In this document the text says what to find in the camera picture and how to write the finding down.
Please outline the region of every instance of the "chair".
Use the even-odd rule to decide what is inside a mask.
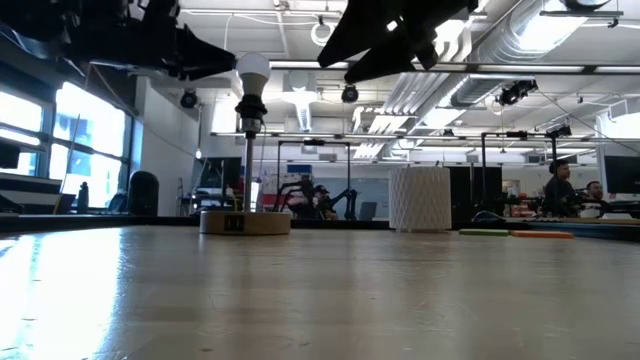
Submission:
[[[363,202],[362,205],[360,205],[360,216],[358,216],[358,220],[372,221],[373,218],[376,217],[377,208],[378,208],[378,203]]]

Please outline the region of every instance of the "glass wall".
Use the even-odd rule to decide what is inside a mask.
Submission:
[[[0,137],[25,144],[17,169],[0,169],[2,173],[35,176],[39,153],[27,147],[40,146],[40,139],[29,134],[42,129],[42,106],[0,91]]]
[[[23,152],[17,169],[0,172],[63,180],[66,194],[77,195],[86,182],[89,207],[105,208],[128,185],[131,126],[130,116],[71,83],[55,104],[1,88],[0,137]]]
[[[0,92],[0,122],[31,131],[42,129],[42,107]]]
[[[86,182],[89,207],[109,206],[127,186],[131,118],[70,83],[58,90],[56,110],[48,176],[63,180],[65,194],[78,194]]]
[[[65,83],[56,94],[57,113],[53,136],[92,149],[122,156],[124,150],[125,114],[111,104]]]
[[[54,144],[51,147],[49,177],[64,180],[63,192],[77,194],[86,182],[89,186],[89,207],[109,206],[111,198],[118,192],[122,163],[108,157],[73,151],[69,162],[69,173],[65,179],[69,148]]]

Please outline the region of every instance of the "security camera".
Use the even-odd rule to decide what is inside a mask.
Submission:
[[[358,89],[355,85],[346,85],[342,92],[342,102],[345,104],[353,104],[358,101]]]
[[[180,106],[185,109],[193,109],[198,105],[198,95],[193,89],[186,89],[180,99]]]

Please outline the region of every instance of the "white textured lampshade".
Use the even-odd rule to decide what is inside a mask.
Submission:
[[[238,60],[236,71],[242,80],[245,95],[262,96],[264,86],[271,76],[269,59],[258,53],[248,53]]]
[[[451,228],[449,169],[401,168],[389,175],[389,227],[400,231]]]

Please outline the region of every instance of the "window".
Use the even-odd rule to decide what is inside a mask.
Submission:
[[[124,112],[70,83],[64,83],[62,89],[58,90],[56,104],[54,137],[72,141],[75,133],[74,142],[78,144],[122,156],[126,120]]]
[[[69,149],[54,144],[51,148],[49,177],[64,179]],[[104,208],[109,205],[118,192],[122,163],[97,154],[87,154],[77,150],[71,157],[69,174],[64,181],[62,191],[65,194],[78,194],[83,182],[89,185],[89,206]]]
[[[42,128],[42,107],[0,91],[0,122],[31,131]]]
[[[17,169],[0,169],[0,172],[5,174],[35,176],[37,161],[38,155],[35,153],[20,153]]]

